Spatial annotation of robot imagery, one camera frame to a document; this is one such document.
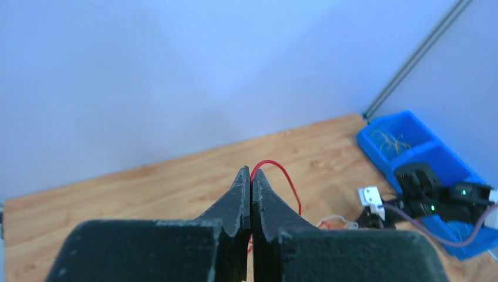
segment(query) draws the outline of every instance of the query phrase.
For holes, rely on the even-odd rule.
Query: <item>purple cable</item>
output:
[[[487,216],[490,213],[494,212],[496,209],[498,209],[498,203],[494,204],[494,205],[492,205],[490,207],[488,207],[486,209],[486,211],[481,215],[481,217],[479,218],[479,220],[477,221],[476,226],[474,227],[474,230],[470,234],[469,238],[467,238],[465,241],[461,241],[461,242],[451,242],[451,241],[447,241],[445,239],[442,239],[442,238],[434,235],[433,233],[431,233],[429,231],[429,229],[427,229],[427,227],[425,227],[422,224],[418,223],[415,219],[411,218],[408,214],[406,214],[404,211],[400,210],[399,208],[397,208],[397,207],[395,207],[395,206],[393,206],[391,204],[384,204],[383,206],[384,206],[385,209],[392,210],[393,212],[397,213],[399,216],[403,217],[404,219],[406,219],[407,221],[409,221],[410,223],[412,223],[413,226],[417,227],[420,231],[422,231],[423,233],[425,233],[432,240],[438,241],[438,242],[440,242],[442,244],[445,244],[445,245],[448,245],[448,246],[451,246],[451,247],[456,247],[456,248],[465,247],[465,246],[468,246],[470,243],[472,243],[472,241],[477,236],[477,232],[479,232],[479,230],[482,228],[482,225],[483,225],[484,221],[486,220]]]

